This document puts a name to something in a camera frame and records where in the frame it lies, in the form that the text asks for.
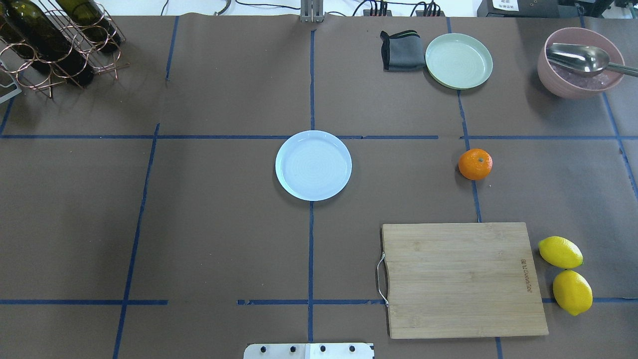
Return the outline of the light green plate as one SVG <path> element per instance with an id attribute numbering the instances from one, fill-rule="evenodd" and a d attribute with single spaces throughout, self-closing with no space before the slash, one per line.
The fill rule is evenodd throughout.
<path id="1" fill-rule="evenodd" d="M 426 68 L 440 84 L 455 90 L 476 88 L 492 75 L 493 59 L 478 39 L 447 33 L 433 39 L 425 52 Z"/>

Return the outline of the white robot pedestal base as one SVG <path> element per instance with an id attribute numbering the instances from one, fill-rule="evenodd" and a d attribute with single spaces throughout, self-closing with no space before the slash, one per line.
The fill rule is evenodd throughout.
<path id="1" fill-rule="evenodd" d="M 283 343 L 253 344 L 246 347 L 244 359 L 374 359 L 369 343 Z"/>

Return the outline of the orange mandarin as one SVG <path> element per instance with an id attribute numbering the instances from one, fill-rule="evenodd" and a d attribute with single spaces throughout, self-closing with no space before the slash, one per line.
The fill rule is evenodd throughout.
<path id="1" fill-rule="evenodd" d="M 492 172 L 493 158 L 483 149 L 470 149 L 460 156 L 458 170 L 468 180 L 480 181 Z"/>

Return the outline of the upper yellow lemon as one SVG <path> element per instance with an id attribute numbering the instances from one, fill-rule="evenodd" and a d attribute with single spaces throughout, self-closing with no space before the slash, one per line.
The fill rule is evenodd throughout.
<path id="1" fill-rule="evenodd" d="M 593 291 L 587 280 L 573 270 L 564 270 L 552 282 L 552 293 L 561 309 L 572 316 L 588 311 L 593 304 Z"/>

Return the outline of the bamboo cutting board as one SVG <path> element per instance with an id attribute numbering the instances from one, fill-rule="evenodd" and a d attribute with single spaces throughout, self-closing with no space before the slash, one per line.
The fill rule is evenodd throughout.
<path id="1" fill-rule="evenodd" d="M 526 223 L 385 223 L 393 340 L 547 336 Z"/>

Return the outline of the aluminium frame post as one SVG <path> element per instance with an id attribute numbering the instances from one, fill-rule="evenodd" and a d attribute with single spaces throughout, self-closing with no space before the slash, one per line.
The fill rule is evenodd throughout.
<path id="1" fill-rule="evenodd" d="M 301 23 L 321 23 L 325 20 L 323 0 L 301 0 L 300 1 L 300 21 Z"/>

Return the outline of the light blue plate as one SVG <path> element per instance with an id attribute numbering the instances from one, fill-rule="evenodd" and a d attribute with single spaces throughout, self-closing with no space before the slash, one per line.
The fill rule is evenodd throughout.
<path id="1" fill-rule="evenodd" d="M 348 184 L 352 159 L 336 136 L 309 130 L 294 134 L 281 145 L 274 170 L 287 193 L 301 200 L 321 201 L 337 195 Z"/>

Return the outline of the dark wine bottle lower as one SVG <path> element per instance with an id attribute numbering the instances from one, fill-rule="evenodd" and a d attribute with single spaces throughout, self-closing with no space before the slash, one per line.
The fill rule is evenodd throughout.
<path id="1" fill-rule="evenodd" d="M 119 50 L 121 37 L 95 1 L 57 0 L 57 4 L 100 52 L 112 54 Z"/>

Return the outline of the pink bowl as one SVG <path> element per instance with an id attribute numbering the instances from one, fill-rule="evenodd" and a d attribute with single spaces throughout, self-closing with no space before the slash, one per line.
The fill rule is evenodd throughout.
<path id="1" fill-rule="evenodd" d="M 547 90 L 567 99 L 590 98 L 615 87 L 624 76 L 637 75 L 610 39 L 580 27 L 559 29 L 548 36 L 536 72 Z"/>

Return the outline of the grey folded cloth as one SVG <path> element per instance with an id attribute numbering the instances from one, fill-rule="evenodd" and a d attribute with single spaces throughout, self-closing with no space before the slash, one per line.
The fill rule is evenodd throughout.
<path id="1" fill-rule="evenodd" d="M 416 30 L 404 30 L 393 35 L 383 30 L 380 38 L 384 71 L 407 72 L 426 68 L 423 41 Z"/>

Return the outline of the dark wine bottle upper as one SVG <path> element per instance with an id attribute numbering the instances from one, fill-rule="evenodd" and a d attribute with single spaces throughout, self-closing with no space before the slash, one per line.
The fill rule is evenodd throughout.
<path id="1" fill-rule="evenodd" d="M 48 62 L 57 77 L 85 87 L 94 79 L 94 70 L 43 10 L 30 0 L 2 0 L 7 22 L 26 43 Z"/>

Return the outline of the metal scoop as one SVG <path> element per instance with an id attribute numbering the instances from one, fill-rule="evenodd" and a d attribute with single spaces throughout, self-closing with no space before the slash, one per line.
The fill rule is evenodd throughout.
<path id="1" fill-rule="evenodd" d="M 583 76 L 593 77 L 603 71 L 638 76 L 636 68 L 611 62 L 603 48 L 591 45 L 553 43 L 545 50 L 545 55 L 550 63 Z"/>

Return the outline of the black computer box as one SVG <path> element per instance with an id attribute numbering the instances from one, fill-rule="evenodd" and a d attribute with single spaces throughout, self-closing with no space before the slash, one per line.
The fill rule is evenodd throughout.
<path id="1" fill-rule="evenodd" d="M 579 16 L 574 5 L 563 0 L 483 0 L 478 17 L 572 18 Z"/>

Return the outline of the dark wine bottle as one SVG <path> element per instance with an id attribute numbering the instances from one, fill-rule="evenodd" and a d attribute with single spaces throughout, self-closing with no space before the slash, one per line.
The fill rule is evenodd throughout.
<path id="1" fill-rule="evenodd" d="M 48 62 L 57 77 L 85 87 L 94 79 L 94 70 L 43 10 L 30 0 L 2 0 L 7 22 L 26 43 Z"/>
<path id="2" fill-rule="evenodd" d="M 10 45 L 11 50 L 23 60 L 30 61 L 34 59 L 35 55 L 32 48 L 23 43 L 23 37 L 7 23 L 3 14 L 0 15 L 0 38 L 5 44 Z"/>
<path id="3" fill-rule="evenodd" d="M 95 1 L 57 0 L 57 4 L 100 52 L 112 54 L 119 50 L 121 37 Z"/>

